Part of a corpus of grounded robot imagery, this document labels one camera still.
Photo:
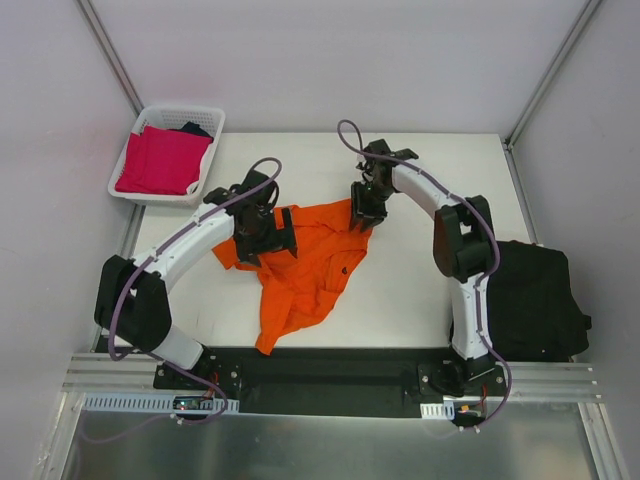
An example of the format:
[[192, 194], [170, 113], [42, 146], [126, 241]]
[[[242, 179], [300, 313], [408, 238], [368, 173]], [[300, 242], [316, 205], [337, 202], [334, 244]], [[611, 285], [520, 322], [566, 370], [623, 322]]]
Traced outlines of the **orange t shirt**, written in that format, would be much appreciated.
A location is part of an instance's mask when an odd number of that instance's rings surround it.
[[272, 352], [281, 337], [326, 319], [367, 255], [372, 234], [350, 228], [349, 199], [289, 209], [296, 256], [288, 251], [266, 253], [256, 267], [241, 264], [231, 239], [212, 249], [225, 269], [254, 272], [262, 285], [255, 347], [264, 355]]

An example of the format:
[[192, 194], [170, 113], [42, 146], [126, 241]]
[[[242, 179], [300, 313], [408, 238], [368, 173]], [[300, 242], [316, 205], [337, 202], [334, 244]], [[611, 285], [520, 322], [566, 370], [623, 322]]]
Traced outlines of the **white plastic basket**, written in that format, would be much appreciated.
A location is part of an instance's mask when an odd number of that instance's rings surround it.
[[108, 193], [139, 205], [197, 204], [225, 120], [224, 111], [214, 107], [144, 108], [117, 160]]

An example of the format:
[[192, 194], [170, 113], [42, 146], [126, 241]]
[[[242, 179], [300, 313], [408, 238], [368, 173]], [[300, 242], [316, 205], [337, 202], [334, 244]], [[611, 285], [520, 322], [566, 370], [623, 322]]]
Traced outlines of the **pink t shirt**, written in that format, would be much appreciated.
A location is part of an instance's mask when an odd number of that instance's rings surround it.
[[114, 189], [119, 193], [185, 196], [195, 191], [201, 176], [208, 138], [145, 126], [131, 133], [124, 167]]

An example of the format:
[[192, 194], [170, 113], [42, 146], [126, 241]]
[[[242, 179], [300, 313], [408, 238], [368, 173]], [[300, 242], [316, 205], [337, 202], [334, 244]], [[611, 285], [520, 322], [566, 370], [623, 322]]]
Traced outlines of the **black t shirt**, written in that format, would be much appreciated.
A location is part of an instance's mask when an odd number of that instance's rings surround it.
[[495, 357], [564, 362], [586, 350], [591, 319], [573, 298], [566, 255], [518, 241], [497, 244], [500, 263], [487, 294]]

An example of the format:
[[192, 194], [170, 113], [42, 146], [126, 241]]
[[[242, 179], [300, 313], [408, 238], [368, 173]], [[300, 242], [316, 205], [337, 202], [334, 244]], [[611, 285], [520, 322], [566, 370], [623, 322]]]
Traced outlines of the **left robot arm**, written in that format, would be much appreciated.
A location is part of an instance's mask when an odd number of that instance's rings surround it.
[[177, 366], [192, 389], [205, 386], [212, 366], [202, 343], [172, 319], [169, 293], [213, 248], [230, 242], [237, 262], [260, 267], [266, 253], [297, 253], [292, 212], [274, 212], [279, 187], [274, 175], [252, 166], [244, 180], [209, 192], [190, 219], [167, 239], [133, 258], [114, 255], [103, 265], [94, 321], [115, 341]]

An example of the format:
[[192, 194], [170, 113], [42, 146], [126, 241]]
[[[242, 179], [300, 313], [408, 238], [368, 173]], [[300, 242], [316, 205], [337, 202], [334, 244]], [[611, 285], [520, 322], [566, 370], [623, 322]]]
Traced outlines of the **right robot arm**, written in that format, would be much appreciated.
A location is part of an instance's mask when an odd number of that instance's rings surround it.
[[362, 179], [351, 185], [350, 228], [364, 233], [387, 217], [386, 202], [401, 193], [434, 222], [432, 252], [448, 279], [452, 303], [450, 348], [456, 358], [435, 368], [428, 382], [453, 397], [481, 388], [495, 368], [489, 334], [488, 283], [500, 263], [488, 200], [462, 197], [418, 166], [410, 149], [393, 151], [383, 139], [359, 146]]

